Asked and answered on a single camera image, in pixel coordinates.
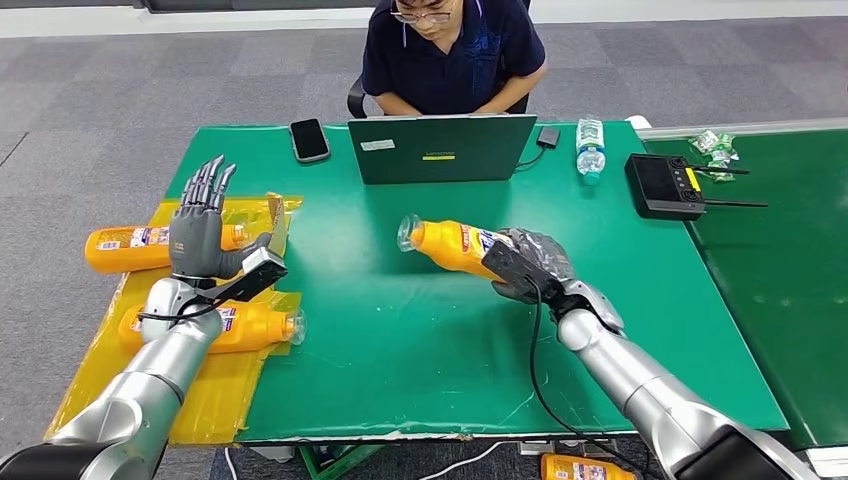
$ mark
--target white cable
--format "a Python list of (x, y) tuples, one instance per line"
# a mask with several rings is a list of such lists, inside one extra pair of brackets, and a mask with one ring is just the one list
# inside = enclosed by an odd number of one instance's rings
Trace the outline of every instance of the white cable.
[(496, 448), (498, 448), (499, 446), (503, 445), (504, 443), (507, 443), (507, 442), (497, 442), (497, 443), (495, 443), (494, 445), (492, 445), (491, 447), (487, 448), (485, 452), (481, 453), (480, 455), (477, 455), (477, 456), (476, 456), (476, 457), (474, 457), (474, 458), (469, 458), (468, 460), (463, 460), (463, 461), (461, 461), (461, 462), (454, 463), (453, 465), (451, 465), (450, 467), (448, 467), (448, 468), (446, 468), (446, 469), (442, 470), (442, 471), (441, 471), (441, 472), (439, 472), (439, 473), (434, 473), (434, 474), (432, 474), (432, 475), (427, 475), (426, 477), (421, 477), (421, 478), (419, 478), (418, 480), (432, 480), (432, 479), (434, 479), (434, 478), (439, 478), (439, 477), (441, 477), (442, 475), (444, 475), (444, 474), (446, 474), (446, 473), (450, 472), (450, 471), (451, 471), (451, 470), (453, 470), (454, 468), (461, 467), (461, 466), (463, 466), (463, 465), (468, 465), (469, 463), (474, 463), (474, 462), (476, 462), (477, 460), (480, 460), (481, 458), (485, 457), (486, 455), (488, 455), (488, 454), (492, 453), (492, 452), (493, 452)]
[(230, 475), (232, 475), (233, 480), (238, 480), (238, 475), (236, 475), (236, 467), (233, 466), (233, 459), (230, 458), (230, 447), (224, 448), (224, 458), (227, 459), (227, 466), (230, 467)]

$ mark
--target water bottle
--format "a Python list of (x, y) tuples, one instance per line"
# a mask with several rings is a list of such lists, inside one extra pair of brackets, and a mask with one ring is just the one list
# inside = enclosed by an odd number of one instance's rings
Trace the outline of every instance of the water bottle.
[(606, 165), (604, 124), (588, 116), (577, 122), (577, 171), (587, 185), (597, 185)]

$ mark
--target smartphone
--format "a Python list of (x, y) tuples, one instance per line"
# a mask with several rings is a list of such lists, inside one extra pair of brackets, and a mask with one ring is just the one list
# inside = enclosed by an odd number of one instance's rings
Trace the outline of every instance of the smartphone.
[(330, 146), (317, 118), (289, 125), (294, 158), (300, 163), (312, 163), (330, 156)]

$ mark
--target man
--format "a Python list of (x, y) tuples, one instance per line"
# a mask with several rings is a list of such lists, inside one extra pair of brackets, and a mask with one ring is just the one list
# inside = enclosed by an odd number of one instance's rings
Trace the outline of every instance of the man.
[(362, 87), (388, 115), (502, 113), (546, 69), (522, 0), (380, 0)]

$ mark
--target robotic arm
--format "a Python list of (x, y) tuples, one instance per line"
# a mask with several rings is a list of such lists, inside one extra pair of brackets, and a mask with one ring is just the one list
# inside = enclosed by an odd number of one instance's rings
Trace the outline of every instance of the robotic arm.
[(506, 284), (502, 295), (551, 310), (557, 337), (629, 419), (675, 480), (817, 480), (801, 460), (769, 435), (714, 409), (624, 335), (607, 298), (576, 280), (553, 239), (524, 230), (507, 233), (518, 251), (496, 243), (483, 264)]
[[(286, 274), (268, 250), (270, 235), (238, 252), (221, 251), (221, 206), (231, 165), (204, 164), (186, 184), (170, 223), (172, 274), (150, 289), (145, 345), (100, 396), (48, 438), (0, 459), (0, 480), (153, 478), (168, 432), (206, 352), (222, 329), (216, 307), (248, 301)], [(235, 280), (216, 286), (214, 278)]]
[[(218, 176), (223, 158), (186, 183), (170, 224), (172, 273), (148, 294), (145, 345), (82, 412), (45, 443), (0, 459), (0, 480), (146, 480), (153, 477), (168, 432), (209, 346), (221, 333), (216, 306), (248, 301), (286, 273), (268, 250), (270, 235), (240, 252), (220, 249), (221, 206), (235, 166)], [(483, 264), (506, 283), (498, 293), (550, 307), (559, 341), (583, 362), (654, 451), (673, 480), (817, 480), (770, 436), (708, 405), (624, 335), (609, 301), (576, 279), (553, 239), (506, 232)], [(239, 267), (244, 274), (229, 279)]]

